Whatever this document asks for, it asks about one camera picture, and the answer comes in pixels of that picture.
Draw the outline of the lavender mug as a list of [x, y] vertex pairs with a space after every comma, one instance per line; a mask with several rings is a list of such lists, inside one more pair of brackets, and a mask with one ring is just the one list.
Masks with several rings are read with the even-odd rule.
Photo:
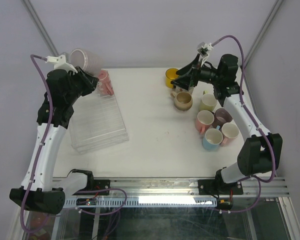
[[95, 77], [99, 75], [104, 65], [100, 56], [82, 48], [76, 48], [70, 53], [70, 63]]

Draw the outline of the pink patterned mug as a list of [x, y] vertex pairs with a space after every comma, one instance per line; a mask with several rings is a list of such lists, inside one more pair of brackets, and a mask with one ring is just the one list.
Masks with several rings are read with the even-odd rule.
[[103, 95], [114, 95], [114, 90], [110, 80], [110, 76], [107, 70], [102, 69], [98, 75], [97, 88], [100, 94]]

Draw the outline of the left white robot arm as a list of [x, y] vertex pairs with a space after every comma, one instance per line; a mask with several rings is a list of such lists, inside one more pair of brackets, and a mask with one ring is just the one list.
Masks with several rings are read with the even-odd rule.
[[90, 194], [95, 188], [93, 172], [72, 169], [66, 179], [53, 184], [53, 173], [62, 139], [74, 113], [79, 97], [91, 94], [98, 78], [81, 67], [75, 71], [55, 69], [47, 74], [48, 90], [38, 110], [37, 139], [26, 175], [9, 198], [27, 211], [57, 215], [65, 201], [78, 191]]

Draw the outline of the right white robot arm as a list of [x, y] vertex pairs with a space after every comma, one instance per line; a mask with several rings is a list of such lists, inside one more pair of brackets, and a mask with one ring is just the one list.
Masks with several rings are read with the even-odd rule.
[[271, 182], [279, 167], [283, 139], [278, 133], [271, 133], [245, 103], [244, 93], [236, 81], [238, 57], [224, 54], [217, 67], [205, 64], [199, 55], [176, 71], [177, 77], [171, 81], [176, 87], [188, 90], [198, 82], [213, 86], [214, 97], [229, 112], [244, 139], [236, 163], [219, 169], [206, 191], [226, 193], [238, 181], [247, 180], [257, 174], [271, 173]]

